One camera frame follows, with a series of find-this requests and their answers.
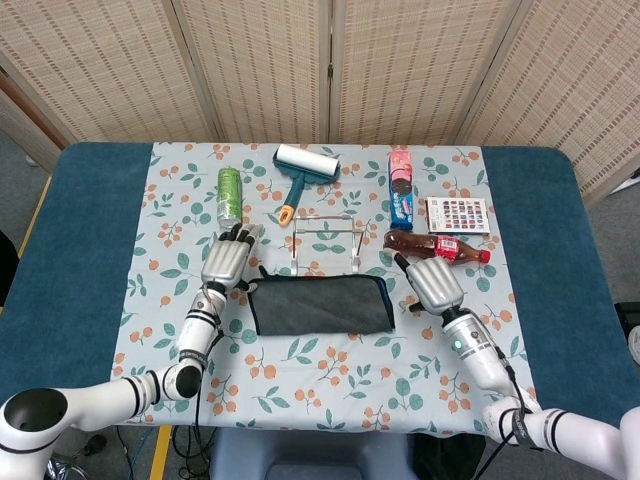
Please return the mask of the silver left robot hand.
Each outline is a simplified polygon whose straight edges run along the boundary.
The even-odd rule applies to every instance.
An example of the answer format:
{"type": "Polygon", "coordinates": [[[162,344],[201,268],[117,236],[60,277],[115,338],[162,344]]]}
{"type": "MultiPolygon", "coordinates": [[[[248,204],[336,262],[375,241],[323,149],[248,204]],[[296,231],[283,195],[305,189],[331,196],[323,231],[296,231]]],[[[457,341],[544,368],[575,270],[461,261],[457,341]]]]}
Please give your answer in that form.
{"type": "Polygon", "coordinates": [[[226,295],[242,279],[243,271],[262,224],[236,224],[215,240],[204,262],[201,279],[205,287],[226,295]]]}

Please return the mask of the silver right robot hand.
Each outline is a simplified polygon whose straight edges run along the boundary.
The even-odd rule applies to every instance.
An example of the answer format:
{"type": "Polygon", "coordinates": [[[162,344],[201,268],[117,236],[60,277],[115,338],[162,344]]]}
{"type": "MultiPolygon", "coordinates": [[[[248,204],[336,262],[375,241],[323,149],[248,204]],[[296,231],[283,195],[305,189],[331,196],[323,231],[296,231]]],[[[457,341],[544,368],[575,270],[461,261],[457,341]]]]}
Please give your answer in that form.
{"type": "Polygon", "coordinates": [[[425,311],[431,315],[445,316],[447,311],[460,308],[464,292],[443,258],[433,257],[410,263],[399,252],[393,254],[392,258],[405,273],[417,295],[418,302],[409,306],[411,312],[425,311]]]}

